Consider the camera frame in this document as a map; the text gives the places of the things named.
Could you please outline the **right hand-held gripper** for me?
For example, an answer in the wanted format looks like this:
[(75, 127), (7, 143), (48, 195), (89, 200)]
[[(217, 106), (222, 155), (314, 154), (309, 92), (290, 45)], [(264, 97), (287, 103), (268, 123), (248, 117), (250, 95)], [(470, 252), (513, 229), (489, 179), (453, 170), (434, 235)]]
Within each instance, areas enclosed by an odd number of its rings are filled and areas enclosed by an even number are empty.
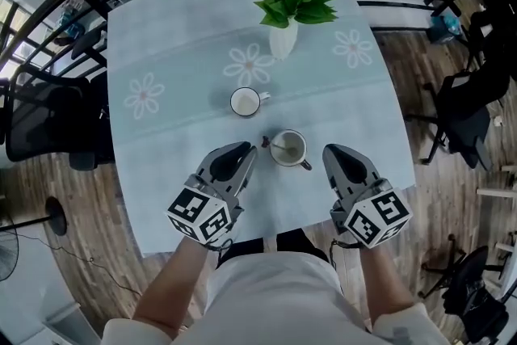
[(328, 144), (322, 160), (330, 187), (342, 199), (330, 211), (338, 234), (348, 231), (372, 249), (398, 235), (413, 217), (401, 190), (380, 179), (363, 154), (344, 145)]

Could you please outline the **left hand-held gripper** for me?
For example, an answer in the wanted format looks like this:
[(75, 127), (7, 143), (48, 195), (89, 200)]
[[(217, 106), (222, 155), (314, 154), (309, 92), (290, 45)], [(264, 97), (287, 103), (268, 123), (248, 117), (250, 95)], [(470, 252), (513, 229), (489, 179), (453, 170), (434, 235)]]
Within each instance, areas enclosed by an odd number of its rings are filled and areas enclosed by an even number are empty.
[(172, 225), (199, 244), (217, 244), (244, 211), (236, 197), (250, 181), (257, 157), (248, 141), (211, 151), (166, 210)]

